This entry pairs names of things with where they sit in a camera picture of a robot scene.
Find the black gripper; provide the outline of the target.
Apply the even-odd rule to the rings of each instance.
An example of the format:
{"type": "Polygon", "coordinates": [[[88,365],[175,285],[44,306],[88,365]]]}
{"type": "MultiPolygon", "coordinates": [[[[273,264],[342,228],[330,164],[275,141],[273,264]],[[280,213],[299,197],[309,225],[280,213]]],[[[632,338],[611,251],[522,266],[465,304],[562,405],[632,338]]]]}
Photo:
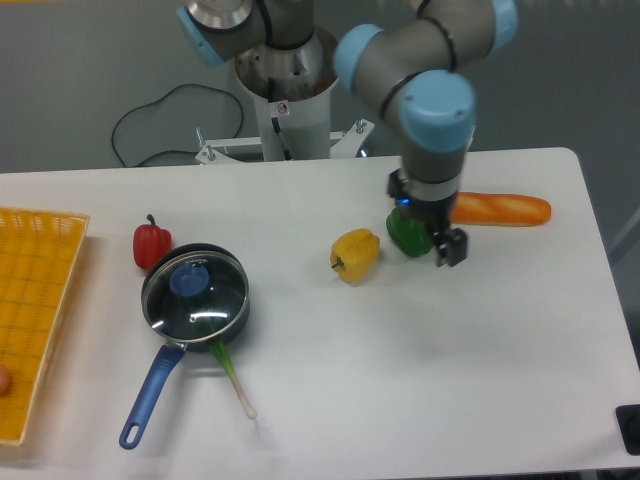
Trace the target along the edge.
{"type": "Polygon", "coordinates": [[[438,183],[410,177],[404,169],[396,169],[388,176],[387,194],[403,219],[416,220],[429,231],[438,267],[458,265],[467,259],[467,232],[450,228],[458,191],[459,176],[438,183]]]}

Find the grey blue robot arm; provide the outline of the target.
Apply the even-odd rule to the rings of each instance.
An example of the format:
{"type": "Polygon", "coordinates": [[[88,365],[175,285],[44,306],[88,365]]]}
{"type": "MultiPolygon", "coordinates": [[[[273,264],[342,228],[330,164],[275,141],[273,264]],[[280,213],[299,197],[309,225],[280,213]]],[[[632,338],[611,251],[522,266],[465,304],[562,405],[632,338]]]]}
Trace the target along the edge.
{"type": "Polygon", "coordinates": [[[232,62],[252,95],[269,160],[329,153],[328,97],[343,85],[402,141],[387,192],[400,214],[421,224],[439,264],[467,256],[452,226],[476,96],[459,69],[510,42],[512,1],[420,1],[416,17],[388,33],[362,24],[335,38],[310,1],[189,1],[177,18],[201,60],[232,62]]]}

